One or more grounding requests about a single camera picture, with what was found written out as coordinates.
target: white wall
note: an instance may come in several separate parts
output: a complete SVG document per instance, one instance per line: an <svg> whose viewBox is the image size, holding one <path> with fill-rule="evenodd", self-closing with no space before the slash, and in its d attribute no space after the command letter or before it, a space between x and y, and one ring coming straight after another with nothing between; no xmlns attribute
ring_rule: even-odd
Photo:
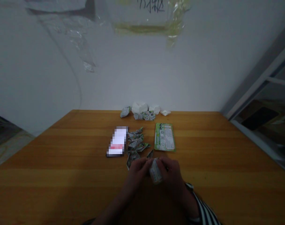
<svg viewBox="0 0 285 225"><path fill-rule="evenodd" d="M285 0L194 1L175 48L165 37L87 35L97 64L86 73L62 35L81 109L121 109L134 100L168 110L219 111L285 27ZM38 135L80 105L76 78L54 42L23 9L0 9L0 115Z"/></svg>

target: yellow tape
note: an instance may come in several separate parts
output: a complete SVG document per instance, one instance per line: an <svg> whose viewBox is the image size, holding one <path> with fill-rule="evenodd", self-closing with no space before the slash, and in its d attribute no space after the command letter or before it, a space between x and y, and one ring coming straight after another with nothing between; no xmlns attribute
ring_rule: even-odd
<svg viewBox="0 0 285 225"><path fill-rule="evenodd" d="M130 2L131 0L118 0L119 2ZM164 25L131 25L129 23L114 23L115 32L120 35L165 35L167 36L167 47L173 47L176 39L181 33L184 25L182 18L184 13L190 9L190 0L170 0L169 7L173 10L173 19Z"/></svg>

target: phone screen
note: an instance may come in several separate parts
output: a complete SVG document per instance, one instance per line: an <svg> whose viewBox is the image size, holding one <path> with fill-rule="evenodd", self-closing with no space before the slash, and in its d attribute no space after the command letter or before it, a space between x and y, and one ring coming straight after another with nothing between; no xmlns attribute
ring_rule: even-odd
<svg viewBox="0 0 285 225"><path fill-rule="evenodd" d="M114 130L112 139L109 144L107 157L123 156L126 148L128 136L128 127L117 127Z"/></svg>

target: wooden table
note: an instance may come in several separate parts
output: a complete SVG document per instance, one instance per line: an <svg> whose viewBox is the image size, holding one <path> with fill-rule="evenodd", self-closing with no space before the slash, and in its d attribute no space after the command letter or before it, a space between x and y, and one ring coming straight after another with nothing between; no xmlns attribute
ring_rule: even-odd
<svg viewBox="0 0 285 225"><path fill-rule="evenodd" d="M120 111L73 110L0 166L0 224L81 224L119 192L127 156L106 158L116 126L172 123L185 181L224 224L285 224L285 171L218 112L172 112L155 121L121 119ZM151 149L145 150L145 156ZM145 178L121 224L185 224L162 184Z"/></svg>

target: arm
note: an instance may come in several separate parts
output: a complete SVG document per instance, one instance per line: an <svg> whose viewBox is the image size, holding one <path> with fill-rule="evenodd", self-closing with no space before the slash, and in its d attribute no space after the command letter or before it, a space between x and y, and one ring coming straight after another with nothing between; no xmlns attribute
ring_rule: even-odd
<svg viewBox="0 0 285 225"><path fill-rule="evenodd" d="M96 218L92 225L112 224L134 196L143 178L149 171L152 161L153 159L141 158L132 162L121 192L107 206L105 211Z"/></svg>
<svg viewBox="0 0 285 225"><path fill-rule="evenodd" d="M172 193L174 200L183 208L189 224L220 224L214 212L196 196L193 190L187 189L178 161L161 157L156 162L164 183Z"/></svg>

